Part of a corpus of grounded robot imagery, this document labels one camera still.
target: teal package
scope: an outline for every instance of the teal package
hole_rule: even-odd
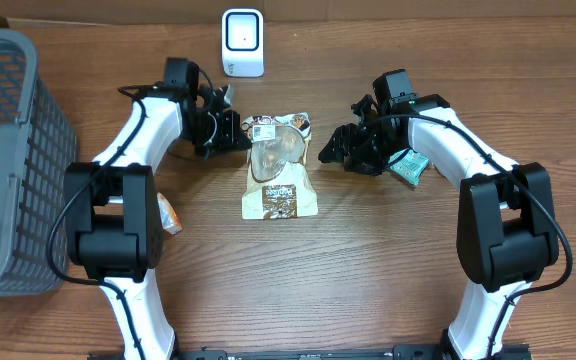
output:
[[[412,149],[404,149],[391,156],[389,161],[395,161],[404,151],[407,151],[406,156],[391,166],[390,170],[399,174],[412,185],[417,186],[421,173],[428,166],[428,158]]]

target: brown label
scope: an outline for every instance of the brown label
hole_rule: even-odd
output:
[[[297,188],[295,185],[269,185],[261,188],[264,219],[297,217]]]

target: gray basket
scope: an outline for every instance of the gray basket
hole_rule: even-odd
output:
[[[37,75],[33,44],[0,30],[0,296],[61,285],[44,248],[64,204],[64,170],[76,156],[72,127]],[[54,248],[57,266],[66,271],[63,228]]]

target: robotic arm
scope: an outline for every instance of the robotic arm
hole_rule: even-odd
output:
[[[461,123],[440,96],[418,97],[404,70],[383,74],[373,88],[377,102],[366,95],[354,104],[351,108],[360,117],[359,124],[339,127],[319,154],[319,160],[344,163],[346,171],[379,175],[392,165],[392,154],[411,148],[428,157],[460,191],[457,251],[469,280],[456,319],[444,331],[441,345],[433,348],[427,359],[484,359],[506,298],[529,288],[558,256],[551,224],[488,160],[521,179],[554,217],[548,173],[537,163],[519,166],[494,151]],[[452,127],[460,129],[470,141]],[[487,157],[475,151],[472,143],[483,149]],[[502,222],[503,208],[520,210],[521,215]],[[506,311],[493,340],[492,354],[497,354],[498,359],[522,356],[513,353],[516,348],[502,347],[513,309],[511,306]],[[399,348],[393,352],[405,353],[414,346]]]
[[[95,359],[168,360],[179,355],[155,277],[163,234],[153,173],[166,149],[180,137],[192,141],[195,153],[205,158],[214,152],[252,146],[241,132],[239,114],[226,110],[232,88],[198,87],[199,72],[199,67],[186,59],[168,59],[164,81],[120,89],[137,91],[128,94],[135,100],[128,122],[92,163],[73,163],[66,171],[66,198],[72,198],[144,121],[123,154],[77,198],[66,217],[70,259],[84,266],[89,279],[108,283],[124,295],[120,299],[115,290],[101,286],[126,348],[123,354]],[[199,109],[195,105],[198,95],[204,99],[204,107]],[[93,206],[108,203],[122,203],[123,215],[94,213]]]

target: wooden table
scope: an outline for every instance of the wooden table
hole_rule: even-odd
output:
[[[576,18],[268,24],[266,74],[226,79],[220,28],[28,29],[40,73],[70,118],[81,159],[103,150],[130,111],[120,85],[160,80],[166,57],[188,57],[216,85],[234,84],[242,116],[307,111],[307,169],[319,215],[241,219],[244,154],[166,157],[156,177],[185,230],[157,268],[184,349],[347,349],[432,343],[454,319],[466,283],[455,250],[457,192],[436,171],[417,188],[365,177],[316,155],[353,121],[350,104],[381,73],[406,68],[419,94],[441,94],[496,150],[550,172],[573,277],[527,296],[505,343],[536,359],[576,358]],[[174,151],[191,154],[189,146]],[[542,282],[557,278],[563,261]],[[83,276],[81,268],[71,274]],[[66,284],[0,299],[0,359],[84,359],[123,342],[101,291]]]

